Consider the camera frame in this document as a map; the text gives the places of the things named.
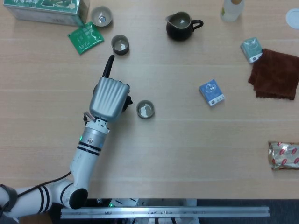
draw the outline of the cable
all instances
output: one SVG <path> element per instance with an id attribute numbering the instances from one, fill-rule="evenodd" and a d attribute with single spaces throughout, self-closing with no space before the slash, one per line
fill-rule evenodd
<path id="1" fill-rule="evenodd" d="M 31 191 L 33 191 L 33 190 L 35 190 L 35 189 L 37 189 L 37 188 L 39 188 L 39 187 L 41 187 L 41 186 L 44 186 L 44 185 L 47 185 L 47 184 L 49 184 L 49 183 L 53 183 L 53 182 L 56 182 L 56 181 L 60 181 L 60 180 L 62 180 L 62 179 L 64 179 L 64 178 L 66 178 L 66 177 L 67 177 L 68 175 L 70 175 L 70 174 L 71 174 L 71 172 L 68 172 L 66 175 L 64 175 L 64 176 L 62 176 L 62 177 L 59 177 L 59 178 L 57 178 L 57 179 L 55 179 L 55 180 L 51 180 L 51 181 L 47 181 L 47 182 L 45 182 L 45 183 L 38 184 L 38 185 L 36 185 L 36 186 L 34 186 L 34 187 L 32 187 L 32 188 L 30 188 L 30 189 L 28 189 L 28 190 L 26 190 L 26 191 L 24 191 L 24 192 L 22 192 L 22 193 L 19 193 L 19 194 L 18 194 L 18 198 L 19 198 L 19 197 L 22 197 L 22 196 L 25 195 L 25 194 L 28 194 L 29 192 L 31 192 Z M 2 209 L 0 209 L 0 218 L 2 217 L 4 210 L 7 208 L 8 205 L 9 205 L 9 201 L 5 203 L 5 205 L 3 206 Z"/>

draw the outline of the green tea packet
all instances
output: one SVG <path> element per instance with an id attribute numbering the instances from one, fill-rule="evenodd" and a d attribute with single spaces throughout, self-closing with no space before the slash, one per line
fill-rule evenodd
<path id="1" fill-rule="evenodd" d="M 83 27 L 68 34 L 68 36 L 80 55 L 104 41 L 101 33 L 92 22 L 86 23 Z"/>

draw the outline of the brown towel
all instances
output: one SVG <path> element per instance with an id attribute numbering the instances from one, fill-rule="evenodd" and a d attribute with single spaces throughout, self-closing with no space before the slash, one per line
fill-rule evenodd
<path id="1" fill-rule="evenodd" d="M 256 97 L 294 100 L 299 80 L 299 57 L 264 49 L 254 63 L 249 83 Z"/>

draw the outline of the blue tea packet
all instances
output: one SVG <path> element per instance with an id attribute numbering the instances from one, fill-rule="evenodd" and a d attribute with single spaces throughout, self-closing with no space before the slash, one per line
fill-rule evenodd
<path id="1" fill-rule="evenodd" d="M 210 106 L 214 106 L 216 103 L 225 100 L 222 91 L 214 79 L 206 84 L 201 85 L 199 87 L 199 91 Z"/>

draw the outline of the snack wrapper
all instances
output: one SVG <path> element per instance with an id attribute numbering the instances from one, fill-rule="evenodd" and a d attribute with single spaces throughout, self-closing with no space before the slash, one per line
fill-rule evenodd
<path id="1" fill-rule="evenodd" d="M 299 169 L 299 143 L 270 141 L 269 163 L 273 170 Z"/>

